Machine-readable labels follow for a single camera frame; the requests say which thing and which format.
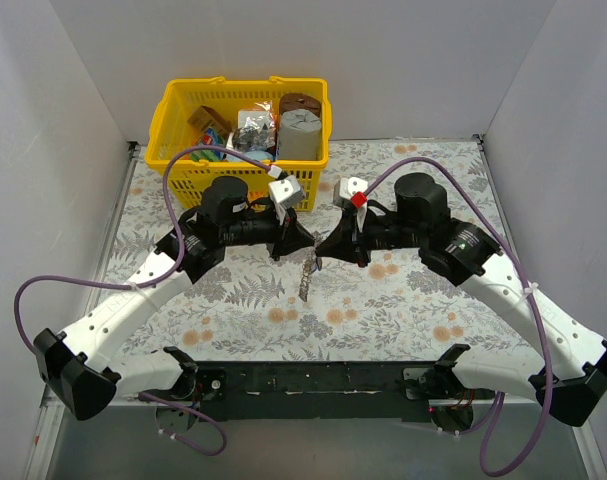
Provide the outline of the metal ring disc with keyrings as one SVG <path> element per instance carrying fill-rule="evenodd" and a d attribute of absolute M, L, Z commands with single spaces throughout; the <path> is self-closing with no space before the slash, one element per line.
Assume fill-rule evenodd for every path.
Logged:
<path fill-rule="evenodd" d="M 316 250 L 312 249 L 305 259 L 299 284 L 299 298 L 302 302 L 308 301 L 311 277 L 322 269 L 322 260 L 317 256 Z"/>

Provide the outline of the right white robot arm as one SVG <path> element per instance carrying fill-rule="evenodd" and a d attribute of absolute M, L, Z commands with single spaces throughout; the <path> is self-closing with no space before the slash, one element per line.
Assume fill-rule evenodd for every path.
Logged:
<path fill-rule="evenodd" d="M 534 284 L 523 286 L 493 238 L 452 217 L 446 190 L 430 175 L 400 177 L 393 211 L 366 199 L 367 185 L 356 177 L 335 185 L 333 202 L 342 216 L 317 247 L 318 256 L 365 267 L 375 250 L 415 248 L 430 271 L 482 302 L 537 352 L 544 349 L 542 339 L 550 351 L 547 374 L 541 356 L 505 359 L 456 344 L 410 381 L 410 389 L 441 398 L 486 389 L 538 403 L 550 393 L 551 416 L 582 426 L 607 391 L 607 339 L 571 318 Z"/>

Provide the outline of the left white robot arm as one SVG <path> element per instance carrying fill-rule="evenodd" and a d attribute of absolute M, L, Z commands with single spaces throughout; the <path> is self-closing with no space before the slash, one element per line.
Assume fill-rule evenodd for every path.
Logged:
<path fill-rule="evenodd" d="M 191 398 L 198 366 L 179 348 L 130 359 L 117 352 L 167 302 L 221 263 L 227 248 L 263 244 L 279 260 L 313 246 L 313 236 L 294 210 L 304 198 L 293 175 L 269 183 L 267 196 L 254 201 L 241 179 L 215 179 L 201 203 L 179 217 L 179 228 L 157 242 L 123 290 L 61 332 L 45 329 L 36 336 L 44 382 L 80 421 L 96 416 L 116 397 L 150 391 L 169 400 Z"/>

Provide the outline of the floral patterned mat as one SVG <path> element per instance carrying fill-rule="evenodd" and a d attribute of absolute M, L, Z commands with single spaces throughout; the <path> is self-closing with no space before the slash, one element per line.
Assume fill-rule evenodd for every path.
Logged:
<path fill-rule="evenodd" d="M 335 183 L 428 173 L 448 192 L 453 215 L 502 225 L 480 146 L 475 141 L 334 142 L 314 208 L 300 222 L 318 236 L 335 227 Z M 365 268 L 332 259 L 311 276 L 301 298 L 299 251 L 273 261 L 263 246 L 230 248 L 224 261 L 167 303 L 119 349 L 120 356 L 176 346 L 195 359 L 434 360 L 455 343 L 494 358 L 533 350 L 489 308 L 429 271 L 413 250 L 376 252 Z"/>

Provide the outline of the silver foil bag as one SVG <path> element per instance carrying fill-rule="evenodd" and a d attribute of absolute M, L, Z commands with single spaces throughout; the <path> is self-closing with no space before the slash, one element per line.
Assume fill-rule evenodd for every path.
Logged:
<path fill-rule="evenodd" d="M 236 127 L 227 147 L 238 152 L 265 152 L 274 156 L 277 143 L 276 115 L 271 101 L 257 102 L 237 112 Z"/>

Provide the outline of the green snack packet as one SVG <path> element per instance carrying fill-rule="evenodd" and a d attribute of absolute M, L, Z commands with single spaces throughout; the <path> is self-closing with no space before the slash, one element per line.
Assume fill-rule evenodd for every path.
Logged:
<path fill-rule="evenodd" d="M 197 137 L 195 146 L 207 146 L 207 149 L 195 150 L 189 154 L 192 161 L 199 162 L 206 160 L 209 162 L 220 162 L 223 160 L 224 153 L 218 150 L 211 150 L 212 146 L 225 147 L 227 143 L 227 134 L 215 127 L 208 127 Z"/>

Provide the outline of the brown cardboard box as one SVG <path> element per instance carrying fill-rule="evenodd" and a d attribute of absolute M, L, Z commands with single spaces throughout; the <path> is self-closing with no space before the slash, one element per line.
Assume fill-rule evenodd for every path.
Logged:
<path fill-rule="evenodd" d="M 199 132 L 213 129 L 217 134 L 227 136 L 231 124 L 212 107 L 201 105 L 188 118 L 187 123 Z"/>

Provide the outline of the brown cylinder roll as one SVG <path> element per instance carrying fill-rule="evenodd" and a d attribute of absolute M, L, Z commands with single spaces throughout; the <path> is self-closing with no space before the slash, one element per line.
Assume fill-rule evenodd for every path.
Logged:
<path fill-rule="evenodd" d="M 316 98 L 304 93 L 287 93 L 279 100 L 279 114 L 283 115 L 286 112 L 293 110 L 306 110 L 312 112 L 317 117 L 321 117 L 322 103 Z"/>

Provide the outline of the yellow plastic basket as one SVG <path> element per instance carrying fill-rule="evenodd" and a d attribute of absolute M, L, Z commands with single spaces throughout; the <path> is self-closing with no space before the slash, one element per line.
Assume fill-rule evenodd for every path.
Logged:
<path fill-rule="evenodd" d="M 193 146 L 196 131 L 188 125 L 188 118 L 201 106 L 211 107 L 224 118 L 234 120 L 241 109 L 262 102 L 277 107 L 281 97 L 291 93 L 307 94 L 321 103 L 322 131 L 317 159 L 276 162 L 284 172 L 297 177 L 306 199 L 297 204 L 296 209 L 308 212 L 314 207 L 321 172 L 329 160 L 332 133 L 328 86 L 321 78 L 272 76 L 267 80 L 227 80 L 218 76 L 172 80 L 152 117 L 145 162 L 148 168 L 162 175 L 174 154 Z M 168 183 L 179 202 L 188 208 L 201 202 L 202 192 L 215 178 L 226 175 L 244 180 L 251 200 L 268 195 L 270 177 L 262 169 L 241 161 L 211 162 L 185 155 L 172 167 Z"/>

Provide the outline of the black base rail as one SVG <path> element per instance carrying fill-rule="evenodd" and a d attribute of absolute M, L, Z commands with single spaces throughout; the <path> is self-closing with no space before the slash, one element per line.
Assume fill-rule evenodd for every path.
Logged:
<path fill-rule="evenodd" d="M 423 378 L 431 362 L 202 362 L 174 390 L 149 389 L 165 401 L 195 403 L 201 412 L 232 420 L 400 419 L 427 422 L 430 403 L 455 405 L 465 422 L 492 391 L 452 393 Z"/>

